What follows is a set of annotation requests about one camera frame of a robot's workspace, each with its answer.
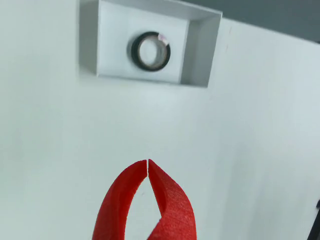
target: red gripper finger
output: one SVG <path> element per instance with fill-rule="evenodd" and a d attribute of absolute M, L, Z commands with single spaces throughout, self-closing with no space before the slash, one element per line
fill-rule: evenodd
<path fill-rule="evenodd" d="M 195 215 L 185 192 L 151 159 L 148 173 L 161 213 L 148 240 L 196 240 Z"/>
<path fill-rule="evenodd" d="M 127 167 L 113 182 L 100 207 L 92 240 L 124 240 L 129 208 L 147 177 L 147 160 Z"/>

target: white box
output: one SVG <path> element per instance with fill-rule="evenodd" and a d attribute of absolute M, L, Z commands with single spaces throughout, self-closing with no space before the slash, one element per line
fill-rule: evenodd
<path fill-rule="evenodd" d="M 96 74 L 207 87 L 222 12 L 176 0 L 99 0 Z M 165 68 L 148 72 L 130 58 L 132 41 L 148 31 L 169 41 Z"/>

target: white wall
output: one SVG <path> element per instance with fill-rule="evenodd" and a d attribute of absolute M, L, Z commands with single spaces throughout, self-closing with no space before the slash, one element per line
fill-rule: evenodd
<path fill-rule="evenodd" d="M 318 45 L 223 19 L 203 89 L 87 75 L 75 0 L 2 1 L 0 31 L 0 239 L 89 240 L 113 180 L 147 158 L 189 196 L 199 240 L 307 239 Z M 146 181 L 126 239 L 159 217 Z"/>

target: roll of tape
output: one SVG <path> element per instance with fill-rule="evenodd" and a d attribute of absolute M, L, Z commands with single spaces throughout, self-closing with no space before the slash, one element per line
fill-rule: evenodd
<path fill-rule="evenodd" d="M 146 41 L 157 46 L 156 57 L 152 63 L 146 62 L 141 55 L 141 48 Z M 171 49 L 168 40 L 158 32 L 148 31 L 137 37 L 131 46 L 131 57 L 134 64 L 142 70 L 156 72 L 163 69 L 169 62 Z"/>

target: metal ring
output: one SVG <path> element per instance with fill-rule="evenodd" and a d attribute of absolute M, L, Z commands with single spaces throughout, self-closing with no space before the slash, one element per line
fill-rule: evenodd
<path fill-rule="evenodd" d="M 161 51 L 161 54 L 157 54 L 158 60 L 156 60 L 153 64 L 145 63 L 140 55 L 141 45 L 144 41 L 151 39 L 157 43 L 157 46 L 160 47 L 158 49 Z M 169 42 L 166 38 L 155 31 L 148 31 L 137 37 L 136 40 L 133 41 L 131 46 L 131 58 L 134 64 L 142 70 L 149 72 L 156 72 L 163 69 L 169 62 L 171 56 L 171 49 Z"/>

